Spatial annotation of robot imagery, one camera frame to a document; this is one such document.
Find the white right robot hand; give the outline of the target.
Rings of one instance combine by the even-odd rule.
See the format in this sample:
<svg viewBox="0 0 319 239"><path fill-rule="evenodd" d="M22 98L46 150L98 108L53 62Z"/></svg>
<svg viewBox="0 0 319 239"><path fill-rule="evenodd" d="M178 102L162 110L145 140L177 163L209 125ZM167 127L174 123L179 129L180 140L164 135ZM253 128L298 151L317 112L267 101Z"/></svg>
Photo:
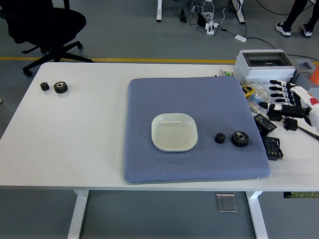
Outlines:
<svg viewBox="0 0 319 239"><path fill-rule="evenodd" d="M271 80L270 84L270 98L275 102L259 102L259 106L281 116L304 119L310 126L319 128L318 99L303 87L290 82Z"/></svg>

